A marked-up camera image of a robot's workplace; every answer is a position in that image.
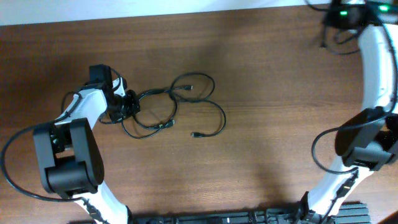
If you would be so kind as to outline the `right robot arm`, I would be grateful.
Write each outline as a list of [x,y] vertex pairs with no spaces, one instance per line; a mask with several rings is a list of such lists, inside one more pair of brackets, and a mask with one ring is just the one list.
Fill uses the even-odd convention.
[[268,209],[267,223],[369,223],[361,203],[345,204],[367,177],[397,160],[397,4],[332,1],[323,10],[329,28],[350,32],[363,60],[360,113],[335,127],[336,158],[294,208]]

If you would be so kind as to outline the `black cable small plug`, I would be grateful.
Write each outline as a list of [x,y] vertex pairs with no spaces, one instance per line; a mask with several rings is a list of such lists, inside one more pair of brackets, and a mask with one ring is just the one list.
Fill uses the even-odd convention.
[[[175,92],[175,90],[177,90],[177,87],[175,87],[176,83],[178,81],[180,81],[183,78],[187,78],[190,76],[203,76],[207,79],[209,79],[211,81],[212,87],[211,87],[211,91],[209,92],[209,94],[207,94],[204,98],[186,98],[182,95],[179,95]],[[191,133],[191,137],[193,138],[209,138],[209,137],[214,137],[217,136],[219,134],[221,134],[225,127],[226,127],[226,123],[227,123],[227,117],[226,117],[226,113],[224,111],[224,109],[217,103],[215,103],[214,101],[211,101],[209,99],[209,97],[213,94],[214,90],[215,90],[215,80],[213,79],[213,77],[202,73],[202,72],[188,72],[188,73],[184,73],[182,75],[179,75],[177,78],[175,78],[173,80],[173,82],[171,83],[169,89],[168,89],[168,94],[171,98],[174,98],[176,102],[182,102],[182,103],[209,103],[213,106],[215,106],[221,113],[222,115],[222,125],[219,128],[219,130],[211,133],[211,134],[205,134],[205,133],[200,133],[200,132],[192,132]]]

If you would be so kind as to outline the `black cable thick plug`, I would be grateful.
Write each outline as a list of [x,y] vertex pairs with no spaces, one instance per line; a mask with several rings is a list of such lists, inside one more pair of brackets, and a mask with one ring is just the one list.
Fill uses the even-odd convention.
[[138,100],[138,102],[140,102],[143,98],[145,98],[145,97],[147,97],[147,96],[159,95],[159,94],[164,94],[164,93],[168,94],[169,98],[170,98],[170,99],[173,101],[173,103],[174,103],[174,110],[173,110],[172,114],[169,116],[168,120],[167,120],[167,121],[160,121],[160,122],[157,123],[157,124],[153,124],[153,125],[150,125],[150,126],[146,126],[146,125],[142,124],[141,122],[139,122],[139,120],[137,119],[136,115],[134,114],[134,115],[132,116],[132,118],[134,119],[134,121],[136,122],[136,124],[138,124],[140,127],[144,128],[144,129],[146,129],[146,130],[153,131],[153,133],[147,134],[147,135],[145,135],[145,136],[134,136],[134,135],[132,135],[132,134],[126,129],[126,127],[125,127],[125,125],[124,125],[124,122],[121,121],[121,127],[122,127],[123,131],[124,131],[129,137],[131,137],[131,138],[133,138],[133,139],[146,139],[146,138],[149,138],[149,137],[152,137],[152,136],[156,135],[158,132],[160,132],[160,131],[163,130],[163,129],[171,128],[171,127],[175,124],[174,117],[175,117],[175,115],[177,114],[178,102],[177,102],[177,98],[175,97],[175,95],[174,95],[174,93],[173,93],[173,89],[172,89],[172,88],[169,88],[169,89],[166,89],[166,88],[162,88],[162,89],[156,88],[156,89],[151,89],[151,90],[144,91],[144,92],[138,94],[137,100]]

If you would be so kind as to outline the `black cable silver plug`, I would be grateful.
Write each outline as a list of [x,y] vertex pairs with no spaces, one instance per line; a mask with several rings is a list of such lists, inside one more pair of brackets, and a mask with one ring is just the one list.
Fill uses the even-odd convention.
[[320,33],[320,48],[333,55],[352,55],[359,53],[356,41],[361,33],[355,29],[335,29],[323,26]]

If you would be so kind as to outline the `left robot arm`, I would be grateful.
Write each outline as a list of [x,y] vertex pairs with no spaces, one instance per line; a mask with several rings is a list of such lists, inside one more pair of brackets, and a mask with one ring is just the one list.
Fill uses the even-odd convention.
[[140,110],[137,95],[122,76],[113,79],[108,65],[89,67],[90,80],[50,124],[35,128],[34,145],[40,181],[48,193],[74,201],[96,223],[132,223],[130,209],[104,181],[104,164],[93,135],[100,117],[121,123]]

